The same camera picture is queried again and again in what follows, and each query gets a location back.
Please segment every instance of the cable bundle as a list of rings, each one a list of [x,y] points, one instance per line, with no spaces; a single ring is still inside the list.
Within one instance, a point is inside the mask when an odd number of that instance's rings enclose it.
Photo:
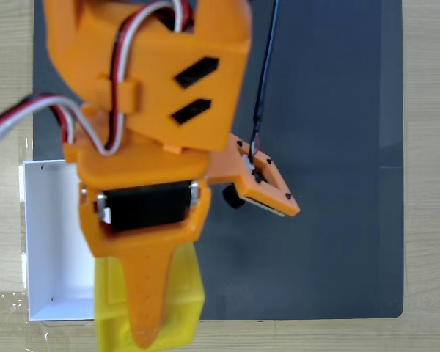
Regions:
[[[150,15],[161,9],[174,10],[175,32],[183,31],[190,21],[191,11],[187,0],[160,0],[144,6],[126,18],[118,30],[114,41],[109,74],[111,79],[112,110],[109,113],[109,138],[106,144],[103,144],[99,139],[95,129],[81,113],[75,101],[63,95],[48,93],[28,95],[8,110],[2,112],[0,114],[0,140],[24,117],[39,110],[50,108],[62,129],[62,142],[73,143],[76,121],[81,125],[101,155],[113,155],[116,153],[120,147],[124,131],[124,114],[117,108],[117,87],[125,79],[129,51],[137,29]]]

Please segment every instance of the orange 3d-printed part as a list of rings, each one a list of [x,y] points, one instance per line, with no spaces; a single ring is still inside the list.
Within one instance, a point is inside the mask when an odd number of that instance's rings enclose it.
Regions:
[[[139,7],[104,0],[44,0],[51,60],[67,85],[86,102],[82,112],[101,139],[111,111],[111,53],[120,24]],[[249,53],[247,0],[199,0],[191,32],[174,33],[156,16],[140,27],[118,84],[125,115],[120,149],[101,156],[81,130],[64,144],[81,180],[79,214],[95,257],[122,265],[134,342],[152,345],[163,325],[172,255],[198,239],[210,206],[209,183],[234,183],[242,199],[295,215],[298,206],[269,158],[256,154],[257,182],[230,135]],[[198,190],[185,218],[174,224],[112,231],[101,221],[103,192],[195,182]]]
[[[273,160],[262,152],[254,157],[254,166],[263,175],[258,181],[251,175],[246,162],[249,144],[233,134],[228,139],[227,149],[222,153],[211,153],[211,165],[208,171],[208,182],[233,183],[238,196],[279,215],[294,216],[299,211],[293,195],[279,173]]]

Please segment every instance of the yellow block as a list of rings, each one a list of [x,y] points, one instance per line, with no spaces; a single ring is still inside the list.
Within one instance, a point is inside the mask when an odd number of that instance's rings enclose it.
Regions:
[[[138,348],[132,339],[125,296],[119,261],[112,257],[97,258],[95,322],[100,352],[160,351],[191,343],[205,300],[193,243],[179,246],[173,255],[164,324],[148,349]]]

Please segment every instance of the white wire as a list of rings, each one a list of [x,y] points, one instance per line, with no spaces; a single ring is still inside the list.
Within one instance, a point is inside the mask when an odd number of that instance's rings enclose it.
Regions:
[[[101,140],[99,139],[95,129],[91,126],[86,117],[81,113],[78,105],[73,100],[61,95],[41,98],[36,103],[27,106],[16,114],[13,114],[11,118],[0,124],[0,139],[6,132],[8,132],[16,123],[21,121],[24,117],[52,105],[63,107],[65,116],[67,116],[66,114],[72,114],[77,119],[77,121],[88,134],[88,137],[92,140],[93,144],[101,155],[111,155],[115,153],[116,150],[106,150],[104,148],[104,145],[103,143],[101,143]],[[73,123],[71,121],[70,124],[67,125],[67,129],[69,131],[69,134],[73,138]]]
[[[180,0],[171,1],[157,1],[152,4],[147,5],[140,11],[135,18],[131,20],[131,24],[125,33],[124,42],[122,43],[121,53],[120,53],[120,64],[117,68],[116,78],[117,82],[123,82],[125,80],[125,71],[127,70],[128,55],[131,49],[131,43],[133,37],[135,36],[137,29],[145,21],[145,19],[152,13],[159,9],[170,8],[175,11],[175,31],[180,32],[183,25],[183,7]],[[122,131],[124,128],[124,114],[122,112],[117,113],[117,126],[116,126],[116,136],[114,137],[114,144],[112,145],[110,152],[115,153],[119,149],[120,143],[122,141]]]
[[[155,3],[149,4],[140,13],[136,15],[136,17],[131,21],[130,27],[128,28],[124,42],[121,47],[120,54],[120,65],[117,68],[117,81],[123,82],[125,79],[125,71],[127,69],[127,61],[128,54],[131,48],[132,39],[137,32],[137,29],[140,27],[142,22],[156,10],[162,8],[171,8],[175,11],[175,32],[182,31],[183,25],[183,7],[180,0],[172,0],[172,1],[157,1]],[[74,126],[72,116],[75,117],[78,122],[81,124],[83,129],[87,132],[88,137],[92,140],[96,149],[101,155],[112,155],[119,149],[120,143],[122,141],[122,132],[124,129],[124,114],[122,112],[117,113],[117,126],[116,126],[116,136],[114,138],[114,143],[112,147],[107,150],[101,140],[98,137],[98,134],[85,118],[85,116],[81,113],[78,105],[71,99],[57,95],[51,97],[45,97],[39,99],[36,103],[33,103],[26,108],[20,110],[18,113],[13,114],[12,117],[5,120],[2,124],[0,124],[0,139],[19,121],[21,121],[24,117],[32,114],[36,111],[39,111],[44,108],[48,108],[52,105],[58,105],[64,114],[65,121],[67,123],[67,142],[73,143],[74,138]]]
[[[175,32],[181,32],[183,30],[183,5],[181,0],[172,0],[175,6]]]

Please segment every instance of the red wire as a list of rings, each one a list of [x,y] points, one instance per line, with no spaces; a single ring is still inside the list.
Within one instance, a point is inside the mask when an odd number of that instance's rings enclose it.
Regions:
[[[191,16],[192,16],[192,11],[191,11],[191,7],[189,6],[189,3],[187,2],[187,0],[182,0],[182,5],[183,5],[183,13],[184,15],[184,19],[183,19],[183,29],[185,29],[187,27],[187,25],[189,24],[189,21],[191,20]],[[117,130],[117,115],[119,113],[118,110],[118,85],[119,82],[117,81],[117,71],[120,65],[120,53],[121,53],[121,48],[122,48],[122,44],[124,43],[125,40],[125,36],[127,34],[127,29],[131,26],[134,18],[140,13],[140,11],[142,11],[145,7],[142,7],[139,11],[135,12],[134,14],[130,15],[121,25],[118,35],[117,35],[117,39],[116,39],[116,48],[115,48],[115,54],[114,57],[112,59],[112,63],[111,63],[111,104],[112,104],[112,110],[111,110],[111,124],[110,124],[110,131],[109,131],[109,139],[106,143],[106,150],[110,150],[114,143],[116,142],[116,133],[115,131]]]
[[[192,11],[191,11],[191,7],[189,6],[188,0],[183,0],[182,5],[183,5],[183,14],[184,14],[183,30],[185,30],[186,27],[189,25],[189,21],[192,18]]]
[[[256,140],[256,153],[257,153],[257,152],[259,152],[259,149],[260,149],[260,140],[259,140],[258,134],[256,135],[255,140]]]
[[[28,106],[35,104],[39,100],[42,100],[44,98],[48,98],[50,96],[53,96],[53,95],[44,94],[44,95],[39,95],[38,97],[34,97],[34,98],[30,98],[31,95],[28,95],[27,97],[22,99],[19,103],[17,103],[16,105],[12,106],[8,110],[6,110],[0,114],[0,125],[4,122],[8,121],[10,118],[12,118],[14,114],[17,114],[18,112],[27,108]],[[58,106],[55,106],[55,105],[50,106],[50,109],[52,110],[54,116],[57,117],[59,124],[60,124],[60,128],[62,129],[62,141],[66,142],[67,137],[68,137],[68,129],[67,129],[67,121],[65,119],[64,113],[62,112],[62,110]]]
[[[58,106],[51,106],[51,110],[54,115],[59,120],[60,129],[62,130],[62,143],[68,142],[68,129],[67,129],[67,120],[65,119],[64,113]]]
[[[34,100],[27,100],[25,102],[19,103],[16,106],[13,106],[12,108],[6,110],[5,112],[0,114],[0,125],[7,121],[9,118],[11,118],[14,114],[16,114],[17,112],[19,112],[20,110],[26,108],[27,106],[32,105],[33,103],[36,102],[36,99]]]

